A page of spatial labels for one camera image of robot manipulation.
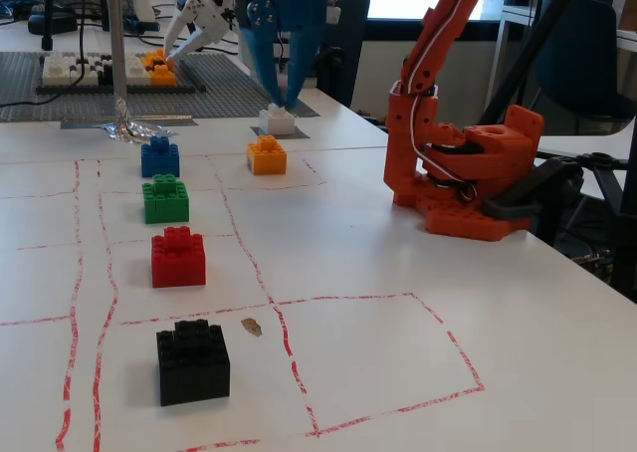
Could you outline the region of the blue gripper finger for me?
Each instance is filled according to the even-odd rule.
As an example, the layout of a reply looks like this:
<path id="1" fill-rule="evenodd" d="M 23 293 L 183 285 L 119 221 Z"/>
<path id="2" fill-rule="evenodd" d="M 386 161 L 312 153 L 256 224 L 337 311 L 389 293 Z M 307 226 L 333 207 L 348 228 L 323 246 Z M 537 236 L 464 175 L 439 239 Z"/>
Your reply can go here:
<path id="1" fill-rule="evenodd" d="M 306 77 L 310 74 L 321 43 L 321 28 L 304 27 L 286 31 L 289 39 L 288 83 L 285 107 L 292 107 L 298 99 Z"/>
<path id="2" fill-rule="evenodd" d="M 278 40 L 278 16 L 272 0 L 251 0 L 248 7 L 250 36 L 246 36 L 253 52 L 255 68 L 264 90 L 277 106 L 285 99 L 279 88 L 275 67 L 274 43 Z"/>

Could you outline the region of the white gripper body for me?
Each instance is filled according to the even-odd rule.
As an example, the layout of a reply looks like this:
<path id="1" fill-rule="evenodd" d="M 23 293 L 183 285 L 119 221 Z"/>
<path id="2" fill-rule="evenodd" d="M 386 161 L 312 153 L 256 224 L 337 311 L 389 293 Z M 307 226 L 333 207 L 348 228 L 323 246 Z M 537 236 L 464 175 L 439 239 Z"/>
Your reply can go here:
<path id="1" fill-rule="evenodd" d="M 219 43 L 230 31 L 234 16 L 232 4 L 233 0 L 197 0 L 196 16 L 191 22 L 195 31 L 211 32 L 214 43 Z"/>

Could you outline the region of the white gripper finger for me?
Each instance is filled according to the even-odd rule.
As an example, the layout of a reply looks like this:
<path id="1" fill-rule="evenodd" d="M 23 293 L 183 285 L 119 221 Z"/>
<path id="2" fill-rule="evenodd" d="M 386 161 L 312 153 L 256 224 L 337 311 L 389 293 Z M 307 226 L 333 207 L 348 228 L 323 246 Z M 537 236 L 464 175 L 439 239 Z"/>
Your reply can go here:
<path id="1" fill-rule="evenodd" d="M 185 41 L 183 41 L 178 47 L 174 47 L 176 37 L 168 38 L 168 58 L 180 59 L 190 53 L 195 52 L 197 49 L 203 48 L 215 42 L 215 37 L 211 32 L 206 33 L 201 29 L 196 30 Z"/>
<path id="2" fill-rule="evenodd" d="M 192 22 L 196 16 L 197 0 L 177 0 L 173 16 L 168 25 L 164 41 L 163 49 L 171 50 L 178 35 L 184 27 Z"/>

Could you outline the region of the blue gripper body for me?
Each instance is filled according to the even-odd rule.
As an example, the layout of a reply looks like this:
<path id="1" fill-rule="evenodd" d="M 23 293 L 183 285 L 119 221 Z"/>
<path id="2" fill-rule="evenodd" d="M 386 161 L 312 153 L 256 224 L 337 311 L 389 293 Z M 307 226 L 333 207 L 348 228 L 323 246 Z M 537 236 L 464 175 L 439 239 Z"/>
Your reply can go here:
<path id="1" fill-rule="evenodd" d="M 328 0 L 235 0 L 242 28 L 254 32 L 304 32 L 326 24 Z"/>

